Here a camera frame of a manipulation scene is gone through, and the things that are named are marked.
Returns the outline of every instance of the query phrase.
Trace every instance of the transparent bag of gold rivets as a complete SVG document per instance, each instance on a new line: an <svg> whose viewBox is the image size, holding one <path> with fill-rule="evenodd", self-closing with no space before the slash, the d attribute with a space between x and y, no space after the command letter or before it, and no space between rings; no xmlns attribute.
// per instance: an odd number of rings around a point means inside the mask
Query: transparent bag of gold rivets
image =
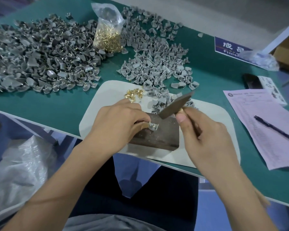
<svg viewBox="0 0 289 231"><path fill-rule="evenodd" d="M120 52L121 31L124 19L112 4L92 3L95 14L99 17L93 45L105 52Z"/></svg>

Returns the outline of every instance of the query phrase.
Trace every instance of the hand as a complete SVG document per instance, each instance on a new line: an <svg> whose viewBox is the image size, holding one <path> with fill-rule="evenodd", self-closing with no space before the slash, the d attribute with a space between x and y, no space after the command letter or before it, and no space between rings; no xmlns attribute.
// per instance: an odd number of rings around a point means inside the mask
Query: hand
<svg viewBox="0 0 289 231"><path fill-rule="evenodd" d="M225 125L197 109L185 107L183 110L176 118L184 135L185 148L204 177L213 183L241 170Z"/></svg>
<svg viewBox="0 0 289 231"><path fill-rule="evenodd" d="M123 99L99 110L83 142L97 153L111 156L119 152L136 133L148 128L150 121L150 116L141 110L140 104Z"/></svg>

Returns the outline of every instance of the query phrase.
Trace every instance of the clear plastic bag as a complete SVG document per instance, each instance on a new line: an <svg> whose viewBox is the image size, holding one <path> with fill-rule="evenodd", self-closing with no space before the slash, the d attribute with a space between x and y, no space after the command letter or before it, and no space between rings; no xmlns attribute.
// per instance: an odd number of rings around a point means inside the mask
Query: clear plastic bag
<svg viewBox="0 0 289 231"><path fill-rule="evenodd" d="M276 59L271 54L264 54L261 51L250 50L250 51L241 51L238 56L247 60L262 69L278 71L279 65Z"/></svg>
<svg viewBox="0 0 289 231"><path fill-rule="evenodd" d="M17 212L54 173L56 153L32 136L12 140L0 161L0 221Z"/></svg>
<svg viewBox="0 0 289 231"><path fill-rule="evenodd" d="M121 31L124 19L112 4L91 3L92 9L99 17L93 45L105 52L120 52Z"/></svg>

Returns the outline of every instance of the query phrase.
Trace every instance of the white board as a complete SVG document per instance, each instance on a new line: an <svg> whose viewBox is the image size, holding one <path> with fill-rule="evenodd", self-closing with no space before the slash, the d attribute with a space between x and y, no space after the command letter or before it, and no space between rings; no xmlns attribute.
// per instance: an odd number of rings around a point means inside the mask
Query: white board
<svg viewBox="0 0 289 231"><path fill-rule="evenodd" d="M90 132L91 127L94 123L95 117L103 106L113 105L119 100L124 98L128 89L135 89L142 87L133 83L110 80L104 82L100 88L97 90L94 98L92 99L88 109L86 110L80 124L79 132L82 139L84 139L87 134ZM157 99L157 97L144 96L142 99L136 98L136 102L141 105L141 108L144 112L151 112L152 100ZM238 141L235 135L235 128L232 122L230 115L222 107L204 102L201 100L192 99L195 106L199 110L216 122L223 123L231 136L232 142L235 146L235 151L239 162L241 161L240 150ZM120 153L125 153L129 155L134 155L141 158L155 159L168 163L174 163L179 165L184 165L188 167L194 167L194 164L190 160L184 146L183 133L180 129L180 144L179 148L175 151L169 151L164 149L158 149L154 147L144 147L135 144L127 144Z"/></svg>

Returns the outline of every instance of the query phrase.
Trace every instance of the black pants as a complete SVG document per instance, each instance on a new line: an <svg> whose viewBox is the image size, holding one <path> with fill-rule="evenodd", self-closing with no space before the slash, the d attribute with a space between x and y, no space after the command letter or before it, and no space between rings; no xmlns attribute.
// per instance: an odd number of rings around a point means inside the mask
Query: black pants
<svg viewBox="0 0 289 231"><path fill-rule="evenodd" d="M111 157L92 177L70 217L116 214L166 231L193 231L198 205L198 178L161 166L132 197L122 196Z"/></svg>

